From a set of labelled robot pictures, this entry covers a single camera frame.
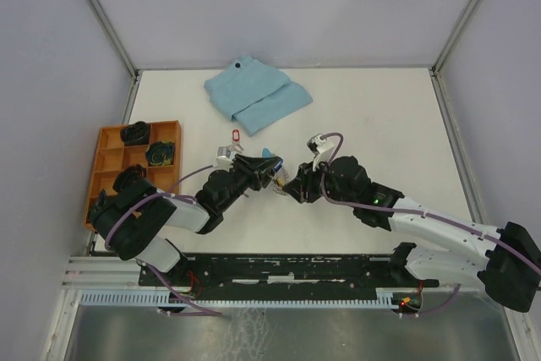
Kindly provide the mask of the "metal key organizer blue handle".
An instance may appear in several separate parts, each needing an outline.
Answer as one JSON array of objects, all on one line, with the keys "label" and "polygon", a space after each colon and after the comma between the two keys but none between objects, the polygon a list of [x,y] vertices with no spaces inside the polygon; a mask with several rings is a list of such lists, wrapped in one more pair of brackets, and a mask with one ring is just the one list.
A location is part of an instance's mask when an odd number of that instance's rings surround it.
[{"label": "metal key organizer blue handle", "polygon": [[[275,157],[276,154],[274,154],[267,148],[263,148],[261,151],[261,156],[264,158],[272,158],[272,157]],[[283,190],[283,188],[289,181],[290,181],[289,174],[286,168],[284,167],[284,161],[281,158],[278,164],[274,167],[274,177],[272,179],[273,191],[279,195],[286,196],[287,193]]]}]

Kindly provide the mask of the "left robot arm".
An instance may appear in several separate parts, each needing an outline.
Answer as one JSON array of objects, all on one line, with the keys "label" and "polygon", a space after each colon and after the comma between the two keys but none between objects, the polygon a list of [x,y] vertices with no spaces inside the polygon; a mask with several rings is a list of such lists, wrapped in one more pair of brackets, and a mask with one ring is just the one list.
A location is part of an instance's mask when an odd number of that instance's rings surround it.
[{"label": "left robot arm", "polygon": [[160,230],[169,226],[196,234],[213,231],[247,190],[266,188],[282,163],[278,156],[237,155],[227,169],[208,166],[211,173],[194,196],[163,191],[148,178],[125,171],[117,194],[102,190],[88,217],[106,248],[121,260],[135,259],[156,270],[167,284],[177,285],[185,279],[187,265],[181,251],[159,236]]}]

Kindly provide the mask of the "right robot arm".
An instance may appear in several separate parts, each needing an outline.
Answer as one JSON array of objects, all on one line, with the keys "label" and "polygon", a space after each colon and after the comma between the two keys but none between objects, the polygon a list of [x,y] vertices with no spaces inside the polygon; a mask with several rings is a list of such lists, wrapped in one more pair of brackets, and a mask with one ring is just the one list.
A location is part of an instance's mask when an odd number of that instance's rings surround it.
[{"label": "right robot arm", "polygon": [[540,288],[540,249],[528,230],[507,222],[503,227],[467,222],[433,211],[402,192],[376,183],[353,156],[318,165],[303,163],[283,187],[299,203],[324,198],[352,208],[363,224],[409,235],[436,245],[424,249],[402,243],[398,259],[387,266],[399,286],[433,279],[482,287],[498,304],[527,313]]}]

